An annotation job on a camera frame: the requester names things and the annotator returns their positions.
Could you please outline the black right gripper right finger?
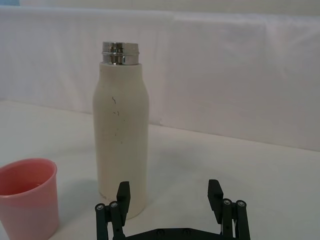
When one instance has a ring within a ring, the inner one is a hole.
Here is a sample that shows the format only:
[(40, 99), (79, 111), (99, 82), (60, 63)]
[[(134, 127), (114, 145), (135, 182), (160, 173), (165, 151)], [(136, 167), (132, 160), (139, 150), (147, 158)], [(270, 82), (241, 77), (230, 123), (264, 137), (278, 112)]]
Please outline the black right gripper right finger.
[(218, 180), (208, 181), (207, 197), (215, 219), (220, 225), (216, 240), (249, 240), (250, 229), (247, 204), (243, 200), (232, 202), (224, 197)]

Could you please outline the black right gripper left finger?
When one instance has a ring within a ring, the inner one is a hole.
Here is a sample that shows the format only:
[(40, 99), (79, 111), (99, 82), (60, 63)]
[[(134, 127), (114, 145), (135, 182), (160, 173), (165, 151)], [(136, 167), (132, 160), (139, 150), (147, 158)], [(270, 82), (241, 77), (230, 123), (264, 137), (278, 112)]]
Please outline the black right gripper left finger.
[(123, 226), (126, 223), (131, 200), (130, 183), (123, 181), (119, 184), (116, 200), (109, 205), (99, 203), (95, 206), (96, 239), (108, 240), (108, 223), (112, 223), (113, 240), (125, 240)]

